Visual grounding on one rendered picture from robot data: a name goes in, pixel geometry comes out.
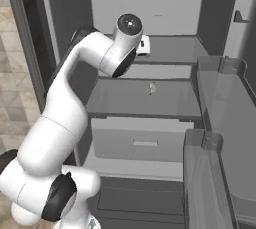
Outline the grey open fridge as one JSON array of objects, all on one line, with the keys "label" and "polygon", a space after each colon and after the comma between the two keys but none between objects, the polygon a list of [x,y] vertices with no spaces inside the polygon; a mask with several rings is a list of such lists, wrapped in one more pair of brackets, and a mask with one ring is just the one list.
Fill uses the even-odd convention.
[{"label": "grey open fridge", "polygon": [[[201,42],[198,27],[202,0],[12,0],[11,4],[32,71],[32,81],[38,88],[39,117],[45,108],[49,87],[65,58],[72,37],[82,27],[92,26],[111,38],[119,16],[126,13],[137,16],[142,22],[143,36],[135,58],[150,54],[150,36],[197,36]],[[100,79],[189,81],[196,95],[193,84],[196,63],[197,61],[191,64],[136,64],[133,61],[123,75],[112,78],[89,64],[80,62],[70,76],[69,85],[86,111],[88,100]],[[87,115],[88,126],[73,152],[64,161],[66,165],[97,172],[101,183],[102,177],[182,182],[184,204],[183,161],[98,158],[95,155],[91,129],[91,120],[95,118],[174,118],[112,116],[88,111]]]}]

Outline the grey fridge door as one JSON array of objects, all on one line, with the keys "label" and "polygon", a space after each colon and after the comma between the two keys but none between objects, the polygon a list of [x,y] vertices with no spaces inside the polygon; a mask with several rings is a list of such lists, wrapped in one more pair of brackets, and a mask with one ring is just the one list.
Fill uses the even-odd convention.
[{"label": "grey fridge door", "polygon": [[[235,23],[234,14],[239,10],[248,23]],[[256,0],[202,0],[198,36],[207,56],[237,58],[246,62],[245,78],[256,96]],[[206,114],[202,111],[198,89],[197,63],[193,84],[199,101],[202,124],[198,129],[209,130]],[[256,217],[236,213],[239,229],[256,229]]]}]

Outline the clear grey door bin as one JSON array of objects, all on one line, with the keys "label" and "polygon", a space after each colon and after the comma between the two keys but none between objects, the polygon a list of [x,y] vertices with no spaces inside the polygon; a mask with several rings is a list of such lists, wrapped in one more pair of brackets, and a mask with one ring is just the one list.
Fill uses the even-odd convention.
[{"label": "clear grey door bin", "polygon": [[236,213],[256,217],[256,96],[237,58],[197,61],[198,89],[209,130],[223,137],[222,159]]},{"label": "clear grey door bin", "polygon": [[239,229],[222,162],[223,138],[188,129],[183,146],[186,229]]}]

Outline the small tan food item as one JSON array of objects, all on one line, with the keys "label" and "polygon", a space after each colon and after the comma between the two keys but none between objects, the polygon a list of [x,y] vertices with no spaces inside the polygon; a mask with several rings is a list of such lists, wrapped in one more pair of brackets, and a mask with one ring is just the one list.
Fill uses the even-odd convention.
[{"label": "small tan food item", "polygon": [[152,95],[156,92],[156,84],[154,82],[150,83],[146,90],[148,95]]}]

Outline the dark grey freezer drawer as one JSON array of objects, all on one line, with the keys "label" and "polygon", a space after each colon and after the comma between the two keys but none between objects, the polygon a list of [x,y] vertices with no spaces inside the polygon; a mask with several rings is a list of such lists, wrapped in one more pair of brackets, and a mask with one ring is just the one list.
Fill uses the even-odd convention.
[{"label": "dark grey freezer drawer", "polygon": [[182,182],[102,177],[89,208],[102,229],[185,229]]}]

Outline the grey fridge rack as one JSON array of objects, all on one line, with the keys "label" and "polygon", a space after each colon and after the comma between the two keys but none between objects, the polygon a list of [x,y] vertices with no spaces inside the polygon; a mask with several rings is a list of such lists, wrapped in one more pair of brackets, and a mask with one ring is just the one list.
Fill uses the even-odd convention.
[{"label": "grey fridge rack", "polygon": [[208,53],[197,36],[150,36],[150,54],[137,56],[136,64],[191,64]]},{"label": "grey fridge rack", "polygon": [[[150,83],[156,92],[148,95]],[[92,114],[135,117],[199,118],[200,108],[189,81],[100,79],[87,103]]]}]

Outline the pale grey fridge drawer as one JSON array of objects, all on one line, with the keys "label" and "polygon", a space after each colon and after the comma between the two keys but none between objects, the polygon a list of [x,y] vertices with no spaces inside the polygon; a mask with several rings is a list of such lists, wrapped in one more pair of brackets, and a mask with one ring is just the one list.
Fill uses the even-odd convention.
[{"label": "pale grey fridge drawer", "polygon": [[[182,162],[183,143],[193,122],[178,119],[107,117],[91,120],[98,158]],[[157,147],[134,146],[133,140],[158,141]]]}]

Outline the dark door bracket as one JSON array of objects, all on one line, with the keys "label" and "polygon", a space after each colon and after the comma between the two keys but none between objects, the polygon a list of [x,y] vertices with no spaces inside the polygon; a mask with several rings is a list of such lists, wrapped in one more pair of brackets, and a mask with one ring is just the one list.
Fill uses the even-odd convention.
[{"label": "dark door bracket", "polygon": [[234,22],[235,23],[248,23],[248,20],[242,18],[242,14],[239,10],[235,11],[234,14]]}]

